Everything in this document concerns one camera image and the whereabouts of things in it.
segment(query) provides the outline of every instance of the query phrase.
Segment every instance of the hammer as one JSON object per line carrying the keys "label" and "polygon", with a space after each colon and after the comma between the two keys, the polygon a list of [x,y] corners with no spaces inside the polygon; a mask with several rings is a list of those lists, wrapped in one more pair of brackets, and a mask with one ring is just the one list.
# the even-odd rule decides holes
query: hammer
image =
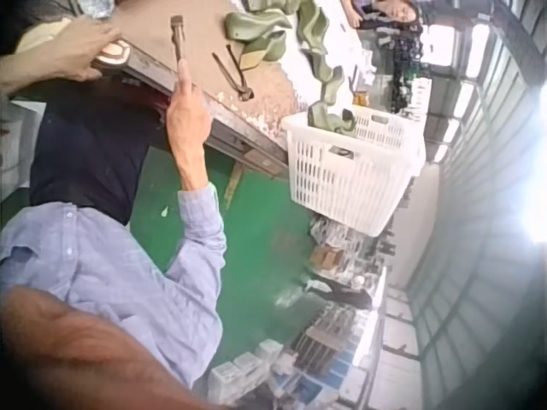
{"label": "hammer", "polygon": [[185,21],[182,15],[171,17],[171,30],[173,31],[174,51],[177,62],[185,57]]}

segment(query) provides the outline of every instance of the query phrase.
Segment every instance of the man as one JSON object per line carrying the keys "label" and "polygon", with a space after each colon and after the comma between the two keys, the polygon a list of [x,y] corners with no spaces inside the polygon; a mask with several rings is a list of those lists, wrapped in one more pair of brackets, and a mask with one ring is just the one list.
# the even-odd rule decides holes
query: man
{"label": "man", "polygon": [[[1,90],[98,78],[91,62],[119,36],[78,19],[49,43],[0,60]],[[203,96],[181,61],[167,129],[185,231],[165,276],[125,227],[147,130],[126,107],[84,97],[78,87],[49,102],[31,207],[2,232],[0,369],[15,385],[4,391],[25,408],[216,408],[188,391],[222,331],[215,305],[226,239],[205,168],[211,118]],[[26,393],[17,395],[20,386]]]}
{"label": "man", "polygon": [[[321,287],[327,289],[318,289],[320,286],[314,284],[314,281],[321,282]],[[313,274],[313,279],[306,283],[305,291],[315,293],[317,296],[328,302],[350,305],[357,310],[370,310],[373,306],[372,297],[363,288],[365,278],[357,275],[351,280],[351,286],[346,286],[324,276]]]}

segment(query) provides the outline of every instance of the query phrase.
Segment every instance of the plastic crate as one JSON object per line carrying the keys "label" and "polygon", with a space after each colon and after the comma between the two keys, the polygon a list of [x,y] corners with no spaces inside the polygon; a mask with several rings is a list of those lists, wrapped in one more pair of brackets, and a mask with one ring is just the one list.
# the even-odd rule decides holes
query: plastic crate
{"label": "plastic crate", "polygon": [[425,163],[416,123],[352,106],[355,138],[308,126],[308,114],[285,117],[291,198],[371,237],[393,215]]}

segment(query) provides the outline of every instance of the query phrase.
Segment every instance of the cardboard box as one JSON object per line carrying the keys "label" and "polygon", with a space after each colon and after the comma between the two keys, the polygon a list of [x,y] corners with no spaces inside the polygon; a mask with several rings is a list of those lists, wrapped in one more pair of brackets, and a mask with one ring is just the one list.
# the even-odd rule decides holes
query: cardboard box
{"label": "cardboard box", "polygon": [[344,251],[342,249],[333,249],[330,246],[316,246],[309,257],[309,262],[317,269],[330,271],[338,267],[343,256]]}

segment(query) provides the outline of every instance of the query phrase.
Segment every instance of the shirt cuff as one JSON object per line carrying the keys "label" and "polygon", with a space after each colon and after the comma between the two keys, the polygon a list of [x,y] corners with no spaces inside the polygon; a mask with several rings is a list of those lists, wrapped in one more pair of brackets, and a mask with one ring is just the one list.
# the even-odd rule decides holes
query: shirt cuff
{"label": "shirt cuff", "polygon": [[179,191],[180,218],[189,226],[207,226],[219,215],[216,188],[210,182],[201,190]]}

